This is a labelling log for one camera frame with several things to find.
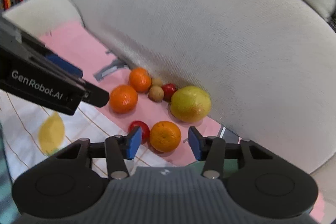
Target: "sofa armrest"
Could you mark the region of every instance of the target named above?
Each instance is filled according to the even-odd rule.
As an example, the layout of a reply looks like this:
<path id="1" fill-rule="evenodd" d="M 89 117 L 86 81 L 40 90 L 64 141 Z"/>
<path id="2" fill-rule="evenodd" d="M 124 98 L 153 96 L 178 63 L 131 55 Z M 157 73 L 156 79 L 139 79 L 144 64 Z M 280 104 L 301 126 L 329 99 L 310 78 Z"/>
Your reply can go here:
<path id="1" fill-rule="evenodd" d="M 69 0 L 28 0 L 3 14 L 31 35 L 39 37 L 67 21 L 78 21 L 80 14 Z"/>

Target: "orange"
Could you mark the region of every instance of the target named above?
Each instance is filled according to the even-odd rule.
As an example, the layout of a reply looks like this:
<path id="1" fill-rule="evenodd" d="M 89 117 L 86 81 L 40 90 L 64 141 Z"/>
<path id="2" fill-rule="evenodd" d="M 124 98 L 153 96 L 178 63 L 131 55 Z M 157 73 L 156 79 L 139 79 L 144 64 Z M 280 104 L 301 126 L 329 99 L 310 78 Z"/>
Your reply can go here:
<path id="1" fill-rule="evenodd" d="M 138 94 L 130 85 L 117 86 L 110 93 L 110 106 L 114 112 L 127 113 L 135 108 Z"/>
<path id="2" fill-rule="evenodd" d="M 151 129 L 149 141 L 160 152 L 173 151 L 180 144 L 181 130 L 173 122 L 157 122 Z"/>
<path id="3" fill-rule="evenodd" d="M 152 78 L 144 68 L 135 68 L 129 74 L 129 84 L 134 87 L 137 92 L 146 92 L 151 84 Z"/>

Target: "red cherry tomato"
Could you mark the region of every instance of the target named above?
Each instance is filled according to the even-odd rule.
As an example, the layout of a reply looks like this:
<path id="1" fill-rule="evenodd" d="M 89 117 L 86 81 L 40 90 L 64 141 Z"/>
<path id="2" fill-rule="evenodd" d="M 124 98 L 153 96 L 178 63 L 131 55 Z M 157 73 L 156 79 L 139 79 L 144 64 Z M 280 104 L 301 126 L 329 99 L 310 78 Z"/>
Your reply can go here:
<path id="1" fill-rule="evenodd" d="M 132 129 L 136 126 L 141 127 L 142 130 L 142 142 L 145 142 L 146 140 L 148 140 L 149 138 L 149 127 L 148 125 L 146 125 L 144 122 L 142 121 L 133 121 L 129 127 L 128 127 L 128 133 L 130 133 L 132 131 Z"/>
<path id="2" fill-rule="evenodd" d="M 172 95 L 177 91 L 176 85 L 175 84 L 165 84 L 161 87 L 164 92 L 164 100 L 167 102 L 170 102 L 170 98 Z"/>

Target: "couch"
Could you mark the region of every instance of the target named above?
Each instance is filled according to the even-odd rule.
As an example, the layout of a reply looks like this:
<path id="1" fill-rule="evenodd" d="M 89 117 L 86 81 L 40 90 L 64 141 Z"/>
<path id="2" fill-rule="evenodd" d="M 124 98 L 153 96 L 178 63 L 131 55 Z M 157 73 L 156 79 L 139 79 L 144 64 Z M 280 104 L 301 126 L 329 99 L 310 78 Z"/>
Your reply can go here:
<path id="1" fill-rule="evenodd" d="M 118 57 L 212 98 L 210 116 L 316 180 L 336 217 L 336 0 L 29 0 L 35 36 L 78 21 Z"/>

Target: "gray plastic object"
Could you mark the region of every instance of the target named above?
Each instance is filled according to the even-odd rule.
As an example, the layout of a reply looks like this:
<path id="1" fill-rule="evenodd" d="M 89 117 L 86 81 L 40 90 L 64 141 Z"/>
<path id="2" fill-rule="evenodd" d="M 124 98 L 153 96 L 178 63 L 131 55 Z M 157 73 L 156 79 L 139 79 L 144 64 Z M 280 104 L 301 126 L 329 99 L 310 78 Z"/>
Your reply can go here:
<path id="1" fill-rule="evenodd" d="M 96 78 L 98 82 L 100 82 L 104 79 L 104 77 L 110 75 L 111 73 L 121 68 L 129 69 L 128 65 L 124 61 L 120 59 L 115 59 L 111 62 L 111 64 L 105 66 L 99 72 L 95 73 L 93 76 Z"/>
<path id="2" fill-rule="evenodd" d="M 138 167 L 112 180 L 89 209 L 64 219 L 23 215 L 14 224 L 316 224 L 308 212 L 291 219 L 254 215 L 232 201 L 218 179 L 186 167 Z"/>

